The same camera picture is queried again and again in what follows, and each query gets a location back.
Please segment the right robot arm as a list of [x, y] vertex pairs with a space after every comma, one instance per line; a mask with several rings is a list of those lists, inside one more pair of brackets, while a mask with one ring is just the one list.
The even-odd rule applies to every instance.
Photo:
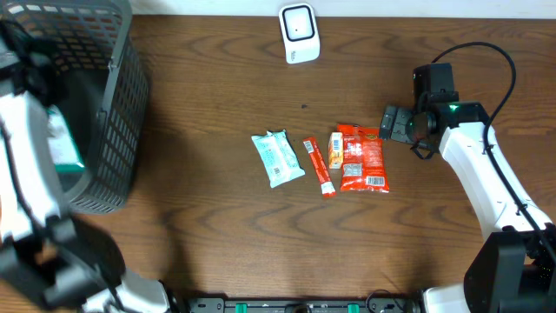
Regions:
[[526, 193], [503, 156], [478, 102], [462, 102], [452, 67], [414, 69], [414, 107], [388, 106], [379, 136], [440, 155], [455, 172], [484, 243], [460, 283], [423, 291], [413, 311], [553, 312], [555, 224]]

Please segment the red snack bag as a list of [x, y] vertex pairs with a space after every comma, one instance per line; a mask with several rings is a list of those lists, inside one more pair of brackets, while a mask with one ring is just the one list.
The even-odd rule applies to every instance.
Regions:
[[377, 128], [339, 124], [343, 137], [341, 191], [390, 191]]

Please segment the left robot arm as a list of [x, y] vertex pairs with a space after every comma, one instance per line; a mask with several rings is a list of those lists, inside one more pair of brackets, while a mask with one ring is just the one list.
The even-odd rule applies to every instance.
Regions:
[[41, 310], [170, 312], [165, 286], [128, 270], [113, 238], [70, 210], [48, 143], [63, 96], [51, 50], [1, 22], [1, 278]]

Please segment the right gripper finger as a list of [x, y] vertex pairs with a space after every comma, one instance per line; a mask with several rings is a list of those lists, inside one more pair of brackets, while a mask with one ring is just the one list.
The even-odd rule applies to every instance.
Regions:
[[398, 108], [388, 105], [385, 108], [379, 129], [379, 138], [388, 140], [391, 137]]
[[414, 143], [411, 138], [411, 126], [414, 113], [405, 108], [397, 108], [390, 138], [400, 143]]

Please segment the green and white package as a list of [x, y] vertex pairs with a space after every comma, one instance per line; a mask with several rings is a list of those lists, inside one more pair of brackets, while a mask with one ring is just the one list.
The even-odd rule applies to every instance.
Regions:
[[47, 109], [48, 144], [56, 171], [81, 173], [85, 170], [83, 159], [63, 113], [56, 107]]

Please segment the orange and white snack packet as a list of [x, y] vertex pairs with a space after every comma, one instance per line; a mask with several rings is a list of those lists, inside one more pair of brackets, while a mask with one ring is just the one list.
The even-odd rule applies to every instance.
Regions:
[[343, 135], [341, 132], [332, 132], [328, 143], [328, 167], [338, 170], [344, 159]]

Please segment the red and white snack packet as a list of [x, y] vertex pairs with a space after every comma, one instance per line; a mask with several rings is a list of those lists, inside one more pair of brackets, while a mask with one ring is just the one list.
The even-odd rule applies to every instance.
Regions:
[[316, 139], [314, 137], [308, 137], [303, 140], [303, 144], [314, 166], [315, 174], [319, 180], [319, 185], [321, 186], [322, 195], [324, 197], [336, 196], [334, 185]]

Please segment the light green wipes pack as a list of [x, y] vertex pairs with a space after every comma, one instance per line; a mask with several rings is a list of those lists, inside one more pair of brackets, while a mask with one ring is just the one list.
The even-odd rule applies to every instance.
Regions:
[[251, 140], [263, 162], [271, 188], [305, 175], [285, 130], [268, 131], [264, 136], [254, 135]]

